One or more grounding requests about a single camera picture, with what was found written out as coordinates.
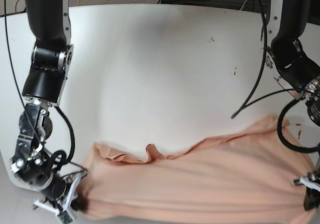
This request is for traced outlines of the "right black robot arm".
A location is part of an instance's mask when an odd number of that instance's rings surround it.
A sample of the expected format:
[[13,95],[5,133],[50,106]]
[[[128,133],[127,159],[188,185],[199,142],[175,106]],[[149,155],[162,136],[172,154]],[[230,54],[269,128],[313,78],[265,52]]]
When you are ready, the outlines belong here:
[[34,208],[53,213],[60,223],[71,223],[76,211],[83,209],[76,188],[87,175],[84,167],[63,176],[59,173],[72,162],[74,132],[70,131],[69,153],[52,153],[45,147],[53,129],[49,108],[59,109],[73,55],[69,0],[24,1],[35,43],[27,79],[18,91],[24,110],[10,170],[16,179],[45,196],[33,202]]

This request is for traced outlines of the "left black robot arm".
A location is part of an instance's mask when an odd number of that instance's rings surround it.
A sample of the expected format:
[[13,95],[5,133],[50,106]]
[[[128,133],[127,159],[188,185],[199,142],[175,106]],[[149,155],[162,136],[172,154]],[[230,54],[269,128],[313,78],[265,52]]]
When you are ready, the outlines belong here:
[[305,101],[311,121],[315,125],[320,124],[320,67],[307,56],[299,40],[309,20],[313,0],[267,0],[266,8],[261,0],[256,1],[262,20],[262,63],[251,92],[232,118],[252,104],[250,99],[258,87],[264,67],[275,68],[278,79],[290,86],[287,90],[296,92],[296,96],[278,116],[276,131],[279,140],[285,147],[298,153],[319,153],[319,145],[298,147],[282,131],[285,115],[300,101]]

